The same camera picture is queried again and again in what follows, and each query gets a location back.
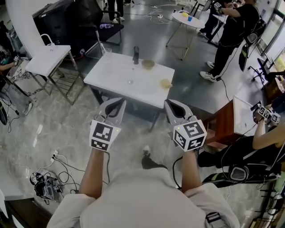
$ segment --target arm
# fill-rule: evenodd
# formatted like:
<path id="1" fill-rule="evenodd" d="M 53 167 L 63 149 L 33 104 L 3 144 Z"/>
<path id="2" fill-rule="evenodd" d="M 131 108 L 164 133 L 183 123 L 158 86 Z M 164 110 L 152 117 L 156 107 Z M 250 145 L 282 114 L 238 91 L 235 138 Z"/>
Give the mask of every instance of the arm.
<path id="1" fill-rule="evenodd" d="M 102 193 L 104 152 L 92 148 L 79 193 L 98 199 Z"/>
<path id="2" fill-rule="evenodd" d="M 232 17 L 240 17 L 240 13 L 236 9 L 221 8 L 220 11 L 225 15 L 229 15 Z"/>
<path id="3" fill-rule="evenodd" d="M 193 151 L 185 152 L 182 160 L 182 192 L 202 185 Z"/>
<path id="4" fill-rule="evenodd" d="M 3 66 L 0 66 L 0 71 L 4 71 L 4 70 L 7 70 L 7 69 L 10 69 L 11 67 L 14 66 L 14 63 L 9 63 L 9 64 L 6 64 L 6 65 L 3 65 Z"/>
<path id="5" fill-rule="evenodd" d="M 281 140 L 284 139 L 284 124 L 280 123 L 275 129 L 266 134 L 263 134 L 262 132 L 263 125 L 264 119 L 261 119 L 258 122 L 257 129 L 253 137 L 252 147 L 254 150 L 259 150 L 268 147 L 272 144 L 279 143 Z"/>

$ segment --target sleeve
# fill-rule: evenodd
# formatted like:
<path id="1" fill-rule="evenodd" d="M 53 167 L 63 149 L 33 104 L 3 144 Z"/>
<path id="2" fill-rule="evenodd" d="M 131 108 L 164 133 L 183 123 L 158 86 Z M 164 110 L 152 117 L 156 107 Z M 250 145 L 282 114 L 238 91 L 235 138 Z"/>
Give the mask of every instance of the sleeve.
<path id="1" fill-rule="evenodd" d="M 244 20 L 246 20 L 246 19 L 248 19 L 250 16 L 252 16 L 251 7 L 254 7 L 254 6 L 252 6 L 252 5 L 250 5 L 250 4 L 244 4 L 243 6 L 236 8 L 236 10 L 240 13 L 240 16 L 241 16 Z"/>
<path id="2" fill-rule="evenodd" d="M 227 227 L 240 227 L 236 215 L 214 184 L 206 183 L 201 187 L 190 189 L 185 192 L 185 195 L 206 215 L 217 212 L 220 214 L 222 221 L 227 224 Z"/>
<path id="3" fill-rule="evenodd" d="M 82 212 L 95 201 L 85 194 L 68 194 L 56 209 L 47 228 L 71 228 L 79 225 Z"/>

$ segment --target black and white sneaker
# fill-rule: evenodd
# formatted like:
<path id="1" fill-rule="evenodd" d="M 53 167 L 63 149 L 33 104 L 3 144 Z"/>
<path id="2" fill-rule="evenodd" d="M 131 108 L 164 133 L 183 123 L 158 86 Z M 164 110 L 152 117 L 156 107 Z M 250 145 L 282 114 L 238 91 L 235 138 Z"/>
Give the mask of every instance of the black and white sneaker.
<path id="1" fill-rule="evenodd" d="M 202 32 L 200 32 L 200 30 L 198 31 L 198 35 L 207 39 L 206 33 L 202 33 Z"/>
<path id="2" fill-rule="evenodd" d="M 200 76 L 206 80 L 211 81 L 211 82 L 217 81 L 217 79 L 209 72 L 200 71 Z"/>
<path id="3" fill-rule="evenodd" d="M 215 67 L 215 63 L 214 63 L 214 62 L 207 61 L 207 65 L 208 65 L 211 69 L 214 69 L 214 67 Z"/>

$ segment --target beige t-shirt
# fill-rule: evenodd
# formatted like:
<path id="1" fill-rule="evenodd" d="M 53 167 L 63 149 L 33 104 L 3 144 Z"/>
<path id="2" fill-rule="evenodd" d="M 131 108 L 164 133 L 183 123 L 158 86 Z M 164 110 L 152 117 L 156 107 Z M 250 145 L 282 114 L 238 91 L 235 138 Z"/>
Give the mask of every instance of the beige t-shirt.
<path id="1" fill-rule="evenodd" d="M 66 195 L 48 228 L 204 228 L 218 212 L 223 227 L 239 228 L 237 217 L 214 184 L 183 194 L 165 168 L 117 172 L 101 197 Z"/>

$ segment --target floor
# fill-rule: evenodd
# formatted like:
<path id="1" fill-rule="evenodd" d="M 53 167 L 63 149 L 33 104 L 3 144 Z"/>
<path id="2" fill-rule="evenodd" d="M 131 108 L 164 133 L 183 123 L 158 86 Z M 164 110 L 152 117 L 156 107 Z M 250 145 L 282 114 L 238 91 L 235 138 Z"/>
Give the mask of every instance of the floor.
<path id="1" fill-rule="evenodd" d="M 149 5 L 140 4 L 174 4 L 169 0 L 145 0 L 135 1 L 137 5 L 125 7 L 125 28 L 123 30 L 123 43 L 121 47 L 112 46 L 113 52 L 133 55 L 133 47 L 139 46 L 139 56 L 142 59 L 152 59 L 155 62 L 175 69 L 173 87 L 169 92 L 169 98 L 185 102 L 193 107 L 193 113 L 199 118 L 206 118 L 223 107 L 228 101 L 222 82 L 210 83 L 199 76 L 199 71 L 208 70 L 205 61 L 214 60 L 216 48 L 206 43 L 206 40 L 197 36 L 197 31 L 188 29 L 189 38 L 193 36 L 192 44 L 184 61 L 178 60 L 165 47 L 165 44 L 175 28 L 178 26 L 173 21 L 164 20 L 168 24 L 160 23 L 154 17 L 144 17 L 135 14 L 148 14 L 154 8 Z M 162 6 L 163 14 L 171 18 L 173 9 L 177 6 Z M 200 19 L 208 17 L 203 12 Z M 185 30 L 178 31 L 173 44 L 183 45 L 186 41 Z M 251 82 L 252 72 L 241 72 L 238 66 L 237 51 L 230 62 L 223 79 L 227 86 L 227 93 L 231 99 L 233 95 L 255 103 L 262 99 L 258 82 Z M 258 53 L 253 51 L 248 60 L 248 65 L 257 66 L 256 57 Z M 84 58 L 79 60 L 80 70 L 87 74 L 96 63 L 95 59 Z M 35 105 L 26 117 L 16 119 L 12 123 L 12 131 L 7 133 L 7 126 L 0 125 L 0 159 L 7 161 L 6 165 L 11 175 L 17 180 L 20 188 L 27 196 L 35 196 L 33 187 L 29 182 L 32 171 L 39 167 L 50 164 L 51 155 L 55 150 L 68 159 L 70 165 L 78 169 L 85 169 L 91 148 L 88 146 L 89 126 L 98 108 L 89 87 L 85 87 L 83 93 L 73 106 L 70 106 L 64 98 L 53 91 L 48 96 L 44 91 L 38 92 L 34 99 Z M 173 162 L 181 156 L 182 151 L 175 147 L 168 136 L 168 123 L 165 115 L 161 115 L 152 133 L 148 133 L 150 123 L 142 118 L 125 113 L 121 128 L 122 132 L 115 140 L 110 154 L 110 175 L 122 167 L 141 167 L 142 149 L 145 145 L 151 147 L 151 156 L 154 161 L 163 163 L 170 170 Z M 48 171 L 59 174 L 64 171 L 60 163 L 54 162 Z M 181 181 L 181 163 L 178 162 L 175 173 L 178 181 Z M 215 168 L 200 168 L 201 179 L 216 172 Z M 83 172 L 72 170 L 77 182 L 80 182 Z M 106 169 L 104 168 L 104 180 L 106 180 Z M 64 195 L 69 193 L 73 187 L 68 185 Z M 225 198 L 228 197 L 229 188 L 220 189 Z M 241 227 L 247 227 L 251 219 L 257 214 L 261 204 L 261 192 L 255 184 L 240 184 L 230 188 L 231 194 L 228 203 L 237 215 Z M 36 200 L 50 212 L 54 212 L 58 203 L 50 202 L 46 205 L 38 197 Z"/>

